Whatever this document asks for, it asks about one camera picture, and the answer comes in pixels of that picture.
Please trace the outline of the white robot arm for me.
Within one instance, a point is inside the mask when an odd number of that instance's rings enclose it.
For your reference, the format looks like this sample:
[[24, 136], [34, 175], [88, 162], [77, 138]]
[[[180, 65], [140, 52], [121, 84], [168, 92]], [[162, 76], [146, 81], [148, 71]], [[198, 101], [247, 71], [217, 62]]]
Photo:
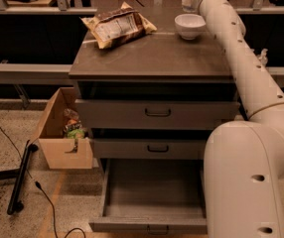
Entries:
[[244, 40], [226, 0], [187, 0], [219, 42], [245, 121], [213, 130], [204, 153], [209, 238], [284, 238], [278, 180], [284, 178], [284, 93]]

